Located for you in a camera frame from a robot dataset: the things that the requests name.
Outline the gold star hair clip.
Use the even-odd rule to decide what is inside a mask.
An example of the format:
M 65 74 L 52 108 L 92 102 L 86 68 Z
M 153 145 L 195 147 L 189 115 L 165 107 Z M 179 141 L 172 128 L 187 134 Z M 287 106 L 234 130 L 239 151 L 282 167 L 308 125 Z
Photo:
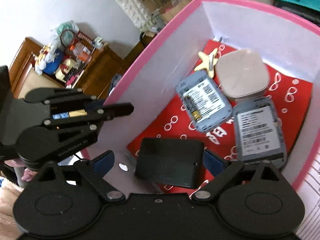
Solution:
M 198 56 L 202 61 L 197 67 L 195 67 L 194 71 L 205 70 L 208 76 L 212 79 L 215 74 L 214 67 L 218 62 L 218 58 L 216 57 L 219 52 L 218 48 L 215 48 L 210 54 L 206 54 L 202 51 L 198 52 Z

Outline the cluttered toys on cabinet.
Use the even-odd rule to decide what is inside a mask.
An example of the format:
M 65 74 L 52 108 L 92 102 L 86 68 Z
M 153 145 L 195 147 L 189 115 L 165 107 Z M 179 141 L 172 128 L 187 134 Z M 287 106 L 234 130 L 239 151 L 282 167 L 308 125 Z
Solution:
M 105 45 L 107 42 L 102 37 L 91 39 L 75 22 L 63 22 L 52 30 L 50 45 L 43 46 L 35 56 L 35 72 L 54 77 L 66 88 L 74 88 L 92 61 L 93 53 Z

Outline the grey pocket router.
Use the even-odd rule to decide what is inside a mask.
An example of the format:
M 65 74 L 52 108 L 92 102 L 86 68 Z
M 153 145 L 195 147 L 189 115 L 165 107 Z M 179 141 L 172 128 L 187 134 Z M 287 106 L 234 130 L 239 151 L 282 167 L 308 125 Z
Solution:
M 232 117 L 233 107 L 205 70 L 181 80 L 176 93 L 198 132 L 210 132 Z
M 247 164 L 268 160 L 281 168 L 287 150 L 276 108 L 268 97 L 247 99 L 233 108 L 237 158 Z

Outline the grey pocket router open back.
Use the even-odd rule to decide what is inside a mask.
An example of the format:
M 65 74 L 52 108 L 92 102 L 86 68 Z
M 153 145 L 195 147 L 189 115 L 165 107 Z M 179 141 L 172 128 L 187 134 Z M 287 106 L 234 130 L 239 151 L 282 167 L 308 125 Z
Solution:
M 205 70 L 181 80 L 176 93 L 198 132 L 210 132 L 232 117 L 233 107 Z

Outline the wooden side cabinet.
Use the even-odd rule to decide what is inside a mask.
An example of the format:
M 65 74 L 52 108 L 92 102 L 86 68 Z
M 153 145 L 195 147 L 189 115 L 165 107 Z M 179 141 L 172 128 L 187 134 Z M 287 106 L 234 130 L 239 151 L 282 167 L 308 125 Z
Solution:
M 15 98 L 23 98 L 30 90 L 40 87 L 63 88 L 64 84 L 54 75 L 35 73 L 35 56 L 42 46 L 33 38 L 25 38 L 18 49 L 11 66 L 9 76 L 11 91 Z M 75 83 L 75 88 L 81 88 L 88 95 L 99 99 L 108 97 L 112 78 L 116 74 L 123 75 L 128 66 L 109 46 L 93 53 L 91 61 Z

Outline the pink cardboard box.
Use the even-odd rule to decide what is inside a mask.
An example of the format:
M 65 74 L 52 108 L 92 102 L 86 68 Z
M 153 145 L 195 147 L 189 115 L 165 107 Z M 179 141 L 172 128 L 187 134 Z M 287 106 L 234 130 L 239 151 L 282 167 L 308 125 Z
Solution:
M 106 104 L 130 102 L 130 116 L 105 122 L 94 158 L 112 150 L 116 163 L 105 180 L 125 195 L 156 192 L 134 176 L 127 145 L 163 111 L 176 85 L 194 67 L 211 38 L 235 48 L 251 48 L 285 74 L 319 81 L 319 27 L 285 10 L 251 0 L 193 0 L 153 39 L 124 74 Z M 125 163 L 123 171 L 119 163 Z

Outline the pink square compact case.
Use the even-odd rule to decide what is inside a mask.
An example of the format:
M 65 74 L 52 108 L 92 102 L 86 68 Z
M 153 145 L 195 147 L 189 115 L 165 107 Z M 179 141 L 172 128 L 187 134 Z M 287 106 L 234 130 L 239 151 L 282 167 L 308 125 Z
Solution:
M 221 90 L 232 101 L 263 96 L 270 83 L 268 67 L 260 54 L 250 49 L 221 56 L 215 71 Z

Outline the black suitcase under handbag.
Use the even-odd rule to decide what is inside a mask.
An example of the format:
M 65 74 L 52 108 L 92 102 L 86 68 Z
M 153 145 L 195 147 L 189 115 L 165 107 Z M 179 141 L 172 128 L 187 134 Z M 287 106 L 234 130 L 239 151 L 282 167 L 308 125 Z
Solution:
M 274 0 L 273 5 L 280 9 L 296 14 L 317 26 L 320 25 L 320 13 L 317 10 L 313 10 L 301 5 L 279 0 Z

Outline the black rectangular battery cover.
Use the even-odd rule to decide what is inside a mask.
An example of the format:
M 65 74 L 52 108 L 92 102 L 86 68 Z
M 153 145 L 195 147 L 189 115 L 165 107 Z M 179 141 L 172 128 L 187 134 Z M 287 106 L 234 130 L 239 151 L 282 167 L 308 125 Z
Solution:
M 199 140 L 144 138 L 135 176 L 141 180 L 186 189 L 198 187 L 204 143 Z

